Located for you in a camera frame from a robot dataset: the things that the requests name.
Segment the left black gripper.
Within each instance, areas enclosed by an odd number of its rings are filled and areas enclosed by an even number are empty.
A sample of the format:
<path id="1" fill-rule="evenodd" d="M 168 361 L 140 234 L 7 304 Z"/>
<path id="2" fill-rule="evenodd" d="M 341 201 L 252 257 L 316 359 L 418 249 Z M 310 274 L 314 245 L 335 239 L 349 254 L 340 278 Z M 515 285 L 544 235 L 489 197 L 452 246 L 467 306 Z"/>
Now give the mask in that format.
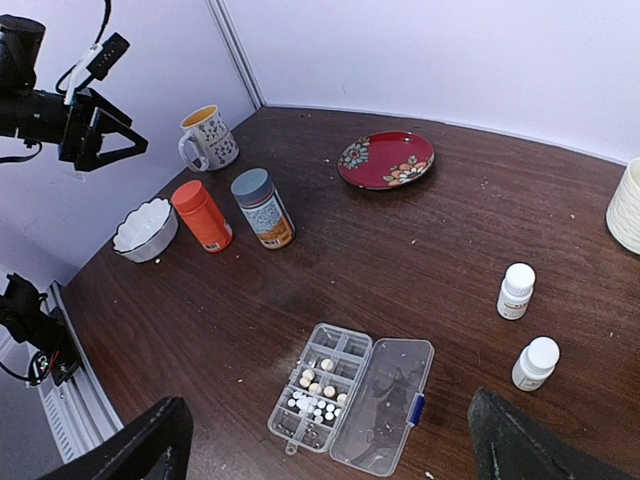
<path id="1" fill-rule="evenodd" d="M 145 153 L 148 141 L 133 130 L 132 118 L 95 90 L 81 90 L 67 105 L 64 95 L 34 88 L 45 31 L 38 21 L 1 16 L 1 135 L 21 139 L 37 152 L 56 145 L 61 161 L 84 172 Z M 109 134 L 132 145 L 101 153 Z"/>

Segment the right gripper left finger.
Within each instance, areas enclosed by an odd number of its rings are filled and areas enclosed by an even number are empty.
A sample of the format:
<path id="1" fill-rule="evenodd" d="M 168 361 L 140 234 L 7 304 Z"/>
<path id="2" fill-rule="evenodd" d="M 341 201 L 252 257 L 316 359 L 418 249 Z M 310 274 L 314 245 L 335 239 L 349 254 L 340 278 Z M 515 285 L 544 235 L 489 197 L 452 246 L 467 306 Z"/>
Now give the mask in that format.
<path id="1" fill-rule="evenodd" d="M 184 479 L 193 418 L 182 397 L 164 397 L 104 443 L 45 479 Z"/>

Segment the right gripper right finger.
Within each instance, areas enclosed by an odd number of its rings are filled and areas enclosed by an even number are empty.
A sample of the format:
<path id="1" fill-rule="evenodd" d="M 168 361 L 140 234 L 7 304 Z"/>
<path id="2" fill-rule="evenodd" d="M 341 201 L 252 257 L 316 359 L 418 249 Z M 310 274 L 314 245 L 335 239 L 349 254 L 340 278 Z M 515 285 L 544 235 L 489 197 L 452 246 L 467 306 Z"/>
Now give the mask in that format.
<path id="1" fill-rule="evenodd" d="M 479 479 L 629 479 L 564 442 L 495 392 L 479 388 L 467 411 Z"/>

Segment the white pill bottle front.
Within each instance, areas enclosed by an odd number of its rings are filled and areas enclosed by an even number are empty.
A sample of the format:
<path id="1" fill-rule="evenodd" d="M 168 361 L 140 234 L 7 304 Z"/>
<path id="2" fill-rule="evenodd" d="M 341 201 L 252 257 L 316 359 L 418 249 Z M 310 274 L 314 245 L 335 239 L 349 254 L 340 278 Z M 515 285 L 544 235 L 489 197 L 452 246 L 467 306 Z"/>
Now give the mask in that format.
<path id="1" fill-rule="evenodd" d="M 560 348 L 550 337 L 537 337 L 520 353 L 511 373 L 513 384 L 532 392 L 552 375 L 560 359 Z"/>

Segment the white pill bottle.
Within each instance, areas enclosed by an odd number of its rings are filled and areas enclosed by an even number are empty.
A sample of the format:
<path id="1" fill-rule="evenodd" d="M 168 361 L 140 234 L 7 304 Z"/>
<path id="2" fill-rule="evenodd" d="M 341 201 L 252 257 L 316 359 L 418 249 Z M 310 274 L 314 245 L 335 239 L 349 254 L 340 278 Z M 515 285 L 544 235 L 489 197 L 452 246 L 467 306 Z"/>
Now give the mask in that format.
<path id="1" fill-rule="evenodd" d="M 511 373 L 513 384 L 532 392 L 552 375 L 560 359 L 560 348 L 550 337 L 537 337 L 520 353 Z"/>
<path id="2" fill-rule="evenodd" d="M 496 303 L 497 312 L 502 318 L 515 321 L 524 316 L 535 281 L 535 271 L 528 264 L 514 263 L 507 268 Z"/>

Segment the orange pill bottle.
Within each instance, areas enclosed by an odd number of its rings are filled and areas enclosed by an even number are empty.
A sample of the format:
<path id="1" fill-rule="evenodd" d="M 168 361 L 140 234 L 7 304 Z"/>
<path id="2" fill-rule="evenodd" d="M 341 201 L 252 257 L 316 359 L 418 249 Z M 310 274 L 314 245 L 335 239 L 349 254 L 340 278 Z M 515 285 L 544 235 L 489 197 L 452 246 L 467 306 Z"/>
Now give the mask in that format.
<path id="1" fill-rule="evenodd" d="M 171 203 L 206 252 L 218 253 L 232 243 L 231 225 L 200 180 L 177 188 Z"/>

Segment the clear plastic pill organizer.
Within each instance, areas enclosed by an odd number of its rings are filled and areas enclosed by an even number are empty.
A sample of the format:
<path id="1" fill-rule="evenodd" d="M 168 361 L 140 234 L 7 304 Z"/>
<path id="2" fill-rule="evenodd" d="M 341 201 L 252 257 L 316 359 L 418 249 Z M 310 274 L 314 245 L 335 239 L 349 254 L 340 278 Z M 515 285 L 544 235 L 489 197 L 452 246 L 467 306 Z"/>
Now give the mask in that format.
<path id="1" fill-rule="evenodd" d="M 423 339 L 380 338 L 319 323 L 267 426 L 300 449 L 377 477 L 392 475 L 425 406 L 435 356 Z"/>

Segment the grey lid pill bottle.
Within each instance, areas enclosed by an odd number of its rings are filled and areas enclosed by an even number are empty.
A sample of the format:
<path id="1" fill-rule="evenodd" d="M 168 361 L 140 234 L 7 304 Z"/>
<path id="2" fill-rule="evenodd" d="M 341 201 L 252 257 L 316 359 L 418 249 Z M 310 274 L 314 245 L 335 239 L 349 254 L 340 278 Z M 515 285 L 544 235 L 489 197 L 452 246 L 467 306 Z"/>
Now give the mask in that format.
<path id="1" fill-rule="evenodd" d="M 267 170 L 254 168 L 241 173 L 230 189 L 263 247 L 277 250 L 293 241 L 294 224 Z"/>

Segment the yellow interior floral mug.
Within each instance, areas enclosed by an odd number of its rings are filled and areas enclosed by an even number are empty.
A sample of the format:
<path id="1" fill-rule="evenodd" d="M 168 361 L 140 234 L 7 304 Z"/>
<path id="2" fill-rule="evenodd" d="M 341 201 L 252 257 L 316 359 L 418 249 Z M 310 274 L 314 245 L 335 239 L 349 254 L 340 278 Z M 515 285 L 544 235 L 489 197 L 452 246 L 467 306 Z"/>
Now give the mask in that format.
<path id="1" fill-rule="evenodd" d="M 202 107 L 185 117 L 178 152 L 192 172 L 216 171 L 231 165 L 240 148 L 217 105 Z"/>

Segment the white scalloped bowl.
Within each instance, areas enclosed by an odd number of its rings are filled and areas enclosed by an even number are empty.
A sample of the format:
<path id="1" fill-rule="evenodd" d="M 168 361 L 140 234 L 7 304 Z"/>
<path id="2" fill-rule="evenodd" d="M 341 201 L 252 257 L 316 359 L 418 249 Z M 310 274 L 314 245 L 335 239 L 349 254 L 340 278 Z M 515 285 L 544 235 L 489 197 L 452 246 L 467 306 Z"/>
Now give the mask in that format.
<path id="1" fill-rule="evenodd" d="M 136 264 L 164 252 L 179 227 L 174 207 L 167 199 L 154 198 L 130 212 L 112 239 L 113 251 Z"/>

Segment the cream textured mug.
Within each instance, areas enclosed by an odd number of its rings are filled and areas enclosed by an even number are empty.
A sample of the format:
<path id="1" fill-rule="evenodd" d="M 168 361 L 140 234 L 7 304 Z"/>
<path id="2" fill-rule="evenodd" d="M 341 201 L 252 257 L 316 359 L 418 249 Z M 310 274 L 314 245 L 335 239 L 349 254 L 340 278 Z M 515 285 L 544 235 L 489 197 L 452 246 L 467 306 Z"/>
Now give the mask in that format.
<path id="1" fill-rule="evenodd" d="M 640 253 L 640 159 L 632 159 L 606 210 L 606 225 L 613 238 L 625 249 Z"/>

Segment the red floral plate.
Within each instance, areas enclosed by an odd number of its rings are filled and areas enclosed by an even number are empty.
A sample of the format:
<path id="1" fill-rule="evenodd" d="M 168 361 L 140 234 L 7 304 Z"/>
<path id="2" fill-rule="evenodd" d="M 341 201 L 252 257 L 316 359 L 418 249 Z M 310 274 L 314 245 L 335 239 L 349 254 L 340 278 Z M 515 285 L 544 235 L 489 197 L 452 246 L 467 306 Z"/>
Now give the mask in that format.
<path id="1" fill-rule="evenodd" d="M 337 159 L 340 177 L 367 190 L 390 190 L 421 179 L 433 166 L 435 149 L 405 131 L 373 133 L 352 142 Z"/>

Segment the left aluminium frame post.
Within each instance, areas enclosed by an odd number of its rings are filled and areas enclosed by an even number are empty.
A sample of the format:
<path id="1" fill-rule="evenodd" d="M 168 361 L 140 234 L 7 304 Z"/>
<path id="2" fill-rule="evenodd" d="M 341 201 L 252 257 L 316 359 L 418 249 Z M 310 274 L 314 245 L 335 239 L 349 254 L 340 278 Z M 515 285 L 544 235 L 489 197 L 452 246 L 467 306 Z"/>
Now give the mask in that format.
<path id="1" fill-rule="evenodd" d="M 208 0 L 207 4 L 241 82 L 247 91 L 251 104 L 255 110 L 265 107 L 267 105 L 266 100 L 250 65 L 249 58 L 235 28 L 226 2 L 223 0 Z"/>

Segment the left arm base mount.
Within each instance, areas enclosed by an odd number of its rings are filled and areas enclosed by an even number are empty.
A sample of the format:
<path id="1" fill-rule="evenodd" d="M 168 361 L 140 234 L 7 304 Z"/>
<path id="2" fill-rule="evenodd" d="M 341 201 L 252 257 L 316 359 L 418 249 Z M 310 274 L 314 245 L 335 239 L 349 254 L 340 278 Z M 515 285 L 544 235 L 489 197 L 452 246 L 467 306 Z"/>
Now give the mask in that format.
<path id="1" fill-rule="evenodd" d="M 17 343 L 29 343 L 36 348 L 27 373 L 20 375 L 4 363 L 1 369 L 12 378 L 32 387 L 49 377 L 55 386 L 68 381 L 80 366 L 81 359 L 65 321 L 63 310 L 44 310 L 49 299 L 28 280 L 17 273 L 6 276 L 8 285 L 1 295 L 1 325 Z"/>

